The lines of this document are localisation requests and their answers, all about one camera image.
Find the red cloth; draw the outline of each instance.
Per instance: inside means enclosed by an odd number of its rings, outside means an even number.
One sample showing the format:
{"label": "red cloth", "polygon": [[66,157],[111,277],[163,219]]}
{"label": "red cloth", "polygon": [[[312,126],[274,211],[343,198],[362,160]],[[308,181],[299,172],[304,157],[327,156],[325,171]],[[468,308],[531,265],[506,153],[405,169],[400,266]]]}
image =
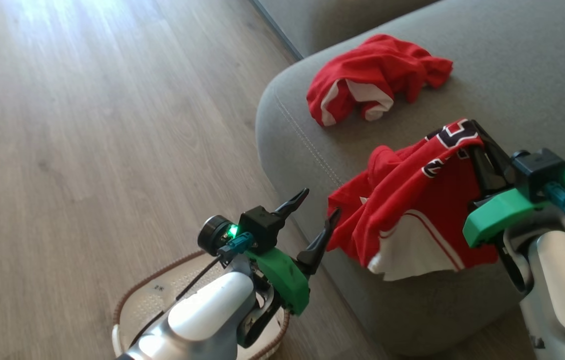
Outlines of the red cloth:
{"label": "red cloth", "polygon": [[424,85],[440,87],[449,78],[452,64],[414,43],[374,35],[317,73],[307,92],[309,112],[319,125],[330,126],[360,103],[362,116],[377,120],[392,107],[396,93],[404,92],[413,103]]}
{"label": "red cloth", "polygon": [[[481,138],[470,121],[459,120],[395,152],[387,146],[377,147],[367,169],[328,198],[329,213],[340,208],[342,215],[327,250],[341,248],[367,267],[375,256],[387,257],[379,252],[384,241],[415,241],[410,238],[415,235],[409,232],[412,228],[398,231],[399,237],[394,235],[397,223],[410,217],[412,224],[422,223],[428,231],[418,232],[419,244],[425,241],[422,234],[431,234],[425,237],[434,251],[449,258],[452,266],[447,269],[496,262],[498,255],[492,246],[469,248],[463,237],[468,203],[480,196],[472,162],[463,151],[471,145],[482,146]],[[406,255],[392,253],[390,257],[395,262]]]}

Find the black mount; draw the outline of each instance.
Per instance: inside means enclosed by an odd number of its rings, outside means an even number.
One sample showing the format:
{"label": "black mount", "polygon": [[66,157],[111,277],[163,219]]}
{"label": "black mount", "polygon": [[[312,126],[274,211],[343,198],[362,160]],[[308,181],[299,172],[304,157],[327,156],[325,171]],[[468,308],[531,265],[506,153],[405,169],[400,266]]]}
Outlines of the black mount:
{"label": "black mount", "polygon": [[514,153],[511,168],[516,189],[534,204],[547,200],[544,193],[549,183],[565,189],[565,160],[548,148],[534,153],[527,150]]}
{"label": "black mount", "polygon": [[476,128],[484,147],[469,146],[467,152],[474,167],[474,175],[480,189],[480,198],[470,205],[471,210],[488,201],[492,196],[514,187],[514,174],[508,171],[511,158],[476,120],[470,120]]}
{"label": "black mount", "polygon": [[266,301],[260,307],[258,301],[253,305],[253,309],[241,321],[237,332],[237,343],[243,348],[252,346],[271,322],[276,312],[283,305],[283,298],[278,291],[267,282],[266,278],[254,275],[253,285],[255,291]]}
{"label": "black mount", "polygon": [[292,212],[298,210],[309,193],[310,189],[302,189],[274,212],[269,212],[262,206],[243,212],[238,222],[237,235],[242,233],[253,235],[256,242],[249,250],[256,255],[262,255],[275,248],[278,244],[278,232],[285,227],[285,220]]}

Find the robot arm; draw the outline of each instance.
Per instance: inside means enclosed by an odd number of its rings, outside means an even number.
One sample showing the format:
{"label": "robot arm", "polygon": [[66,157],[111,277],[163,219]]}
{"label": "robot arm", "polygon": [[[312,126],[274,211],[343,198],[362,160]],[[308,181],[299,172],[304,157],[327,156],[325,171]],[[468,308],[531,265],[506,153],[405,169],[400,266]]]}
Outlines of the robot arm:
{"label": "robot arm", "polygon": [[539,360],[565,359],[565,161],[543,149],[509,158],[483,132],[470,151],[482,196],[463,233],[493,245],[516,289]]}
{"label": "robot arm", "polygon": [[210,265],[220,262],[225,274],[187,298],[179,295],[118,359],[235,360],[237,345],[252,346],[278,309],[300,315],[309,302],[308,280],[340,218],[339,210],[331,214],[296,259],[278,250],[279,230],[308,193],[303,189],[274,212],[248,210],[237,224],[220,215],[208,219],[198,246],[216,257]]}

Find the black lettering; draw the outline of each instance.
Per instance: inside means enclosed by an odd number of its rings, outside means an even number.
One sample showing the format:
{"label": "black lettering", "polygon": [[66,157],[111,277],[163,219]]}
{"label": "black lettering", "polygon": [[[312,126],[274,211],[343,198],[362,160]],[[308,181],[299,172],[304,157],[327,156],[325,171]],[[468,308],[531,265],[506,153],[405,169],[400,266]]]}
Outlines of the black lettering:
{"label": "black lettering", "polygon": [[427,134],[427,136],[425,136],[424,139],[426,141],[430,141],[431,139],[435,138],[436,135],[440,134],[442,132],[442,130],[443,130],[442,127],[438,130],[434,130],[434,131],[430,132],[429,134]]}
{"label": "black lettering", "polygon": [[438,171],[443,168],[443,166],[444,163],[440,159],[433,159],[429,162],[429,164],[426,164],[422,167],[422,173],[426,177],[433,179],[434,177],[436,177],[436,174],[438,174]]}
{"label": "black lettering", "polygon": [[458,159],[465,160],[465,159],[469,159],[469,158],[470,158],[470,153],[465,151],[464,148],[460,148],[458,150]]}
{"label": "black lettering", "polygon": [[441,132],[436,135],[440,143],[447,149],[455,148],[461,142],[467,139],[476,139],[478,136],[479,133],[472,122],[466,119],[451,126],[443,127]]}

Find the green led light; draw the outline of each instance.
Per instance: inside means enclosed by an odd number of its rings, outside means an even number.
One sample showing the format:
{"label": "green led light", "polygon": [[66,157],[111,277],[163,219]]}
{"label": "green led light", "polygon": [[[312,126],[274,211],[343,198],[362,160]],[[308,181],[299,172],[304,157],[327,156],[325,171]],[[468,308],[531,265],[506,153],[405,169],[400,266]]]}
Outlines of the green led light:
{"label": "green led light", "polygon": [[229,227],[229,230],[227,230],[227,235],[230,238],[234,239],[238,232],[239,232],[239,227],[237,225],[232,225]]}

